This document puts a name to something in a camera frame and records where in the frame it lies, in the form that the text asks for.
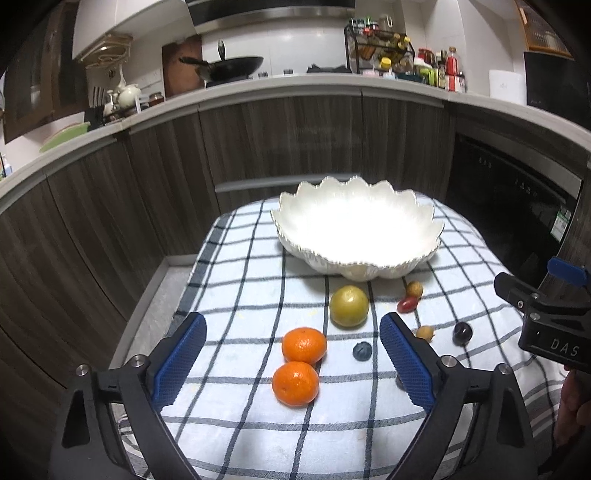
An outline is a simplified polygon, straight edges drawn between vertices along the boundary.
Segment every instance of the tablecloth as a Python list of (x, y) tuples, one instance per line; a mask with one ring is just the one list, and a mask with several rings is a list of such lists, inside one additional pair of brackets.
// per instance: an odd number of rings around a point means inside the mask
[[(350, 282), (318, 274), (278, 242), (269, 214), (277, 199), (246, 205), (214, 223), (169, 331), (198, 311), (207, 321), (207, 342), (175, 403), (161, 412), (202, 478), (385, 478), (425, 416), (396, 385), (397, 373), (378, 335), (380, 318), (395, 311), (412, 280), (423, 284), (424, 294), (415, 312), (402, 315), (406, 324), (434, 326), (432, 347), (466, 367), (511, 365), (538, 460), (547, 458), (564, 372), (518, 347), (521, 315), (493, 289), (495, 275), (505, 268), (478, 231), (442, 203), (420, 195), (418, 200), (433, 204), (435, 217), (445, 222), (441, 247), (405, 278), (359, 284), (371, 308), (355, 330), (341, 330), (329, 319), (330, 296)], [(474, 331), (465, 348), (452, 342), (458, 321), (469, 322)], [(284, 363), (282, 336), (300, 326), (322, 331), (328, 351), (317, 365), (317, 399), (289, 408), (275, 399), (271, 378)], [(363, 340), (373, 354), (358, 362), (352, 349)], [(466, 406), (439, 477), (452, 468), (471, 414), (472, 406)], [(119, 427), (136, 472), (150, 478), (125, 417)]]

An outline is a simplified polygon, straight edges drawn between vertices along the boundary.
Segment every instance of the gray tile floor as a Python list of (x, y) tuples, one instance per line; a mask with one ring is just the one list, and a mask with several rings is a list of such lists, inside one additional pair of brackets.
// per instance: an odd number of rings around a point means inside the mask
[(143, 353), (149, 355), (164, 337), (173, 319), (173, 313), (189, 279), (192, 267), (169, 267), (144, 318), (139, 324), (134, 341), (125, 360)]

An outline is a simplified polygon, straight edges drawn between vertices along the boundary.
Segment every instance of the black frying pan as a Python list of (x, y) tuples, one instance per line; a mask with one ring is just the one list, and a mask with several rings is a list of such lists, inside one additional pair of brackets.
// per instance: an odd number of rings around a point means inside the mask
[(222, 40), (217, 43), (217, 52), (221, 61), (209, 63), (194, 57), (180, 57), (179, 61), (195, 65), (197, 74), (206, 82), (222, 82), (253, 74), (263, 61), (263, 57), (236, 57), (226, 60), (226, 47)]

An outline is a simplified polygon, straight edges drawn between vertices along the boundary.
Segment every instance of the scalloped bowl rim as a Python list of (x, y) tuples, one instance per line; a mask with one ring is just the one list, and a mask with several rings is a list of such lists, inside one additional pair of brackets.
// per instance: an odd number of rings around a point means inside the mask
[[(421, 263), (422, 261), (424, 261), (426, 258), (429, 258), (430, 256), (432, 256), (441, 246), (441, 234), (443, 233), (443, 229), (445, 228), (445, 223), (441, 222), (441, 230), (440, 232), (437, 234), (437, 236), (435, 237), (435, 240), (437, 241), (435, 247), (433, 249), (431, 249), (429, 252), (420, 255), (419, 257), (415, 257), (412, 258), (410, 260), (407, 260), (405, 262), (401, 262), (401, 263), (397, 263), (397, 264), (392, 264), (392, 265), (376, 265), (374, 263), (371, 262), (363, 262), (363, 261), (359, 261), (359, 262), (340, 262), (338, 260), (331, 260), (330, 258), (326, 257), (323, 254), (320, 254), (318, 252), (313, 251), (312, 249), (309, 248), (305, 248), (302, 247), (299, 244), (294, 243), (293, 241), (291, 241), (289, 239), (289, 237), (287, 235), (285, 235), (285, 233), (283, 232), (283, 230), (281, 229), (281, 225), (279, 224), (279, 221), (277, 221), (277, 219), (275, 218), (274, 213), (275, 212), (280, 212), (282, 210), (282, 200), (283, 198), (289, 196), (289, 197), (297, 197), (298, 194), (300, 193), (301, 187), (303, 184), (308, 184), (311, 188), (313, 188), (314, 190), (318, 190), (319, 188), (321, 188), (325, 182), (327, 181), (336, 181), (338, 182), (342, 187), (347, 186), (350, 182), (352, 181), (359, 181), (361, 180), (368, 188), (371, 187), (375, 187), (377, 185), (380, 184), (387, 184), (390, 191), (392, 191), (392, 193), (395, 196), (399, 196), (403, 193), (406, 192), (410, 192), (413, 196), (414, 199), (414, 203), (416, 206), (419, 206), (419, 203), (417, 201), (417, 195), (415, 194), (415, 192), (411, 189), (407, 189), (407, 190), (394, 190), (394, 188), (392, 187), (392, 184), (390, 182), (388, 182), (387, 180), (381, 180), (375, 184), (369, 184), (367, 183), (362, 177), (359, 176), (353, 176), (351, 177), (349, 180), (347, 181), (339, 181), (338, 179), (331, 177), (331, 176), (327, 176), (325, 178), (323, 178), (323, 180), (318, 184), (318, 185), (312, 185), (310, 182), (307, 181), (302, 181), (299, 185), (297, 190), (295, 191), (295, 193), (289, 193), (289, 192), (282, 192), (279, 195), (279, 209), (278, 210), (272, 210), (271, 211), (271, 219), (273, 219), (273, 223), (275, 224), (275, 227), (277, 228), (277, 233), (278, 236), (280, 238), (280, 240), (285, 240), (286, 242), (288, 242), (290, 244), (291, 247), (293, 247), (295, 250), (297, 250), (299, 253), (301, 254), (308, 254), (308, 255), (313, 255), (315, 257), (318, 257), (322, 260), (324, 260), (325, 262), (327, 262), (328, 264), (331, 265), (336, 265), (338, 267), (372, 267), (372, 268), (376, 268), (377, 270), (391, 270), (391, 269), (395, 269), (395, 268), (401, 268), (401, 267), (405, 267), (407, 265), (416, 263), (417, 265), (419, 263)], [(435, 215), (435, 207), (433, 206), (432, 210), (431, 210), (431, 221), (434, 220), (434, 215)]]

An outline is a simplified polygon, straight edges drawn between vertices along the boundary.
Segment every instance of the finger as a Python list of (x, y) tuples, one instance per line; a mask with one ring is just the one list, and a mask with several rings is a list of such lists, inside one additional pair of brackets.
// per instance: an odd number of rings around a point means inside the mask
[(581, 405), (577, 412), (577, 423), (582, 426), (591, 425), (591, 401)]
[(571, 411), (561, 402), (558, 408), (558, 419), (554, 428), (556, 446), (566, 445), (579, 432), (580, 428), (580, 425), (577, 423), (576, 411)]
[(564, 380), (562, 390), (560, 390), (560, 405), (565, 405), (573, 412), (576, 412), (581, 406), (580, 388), (576, 374), (575, 370), (570, 371)]

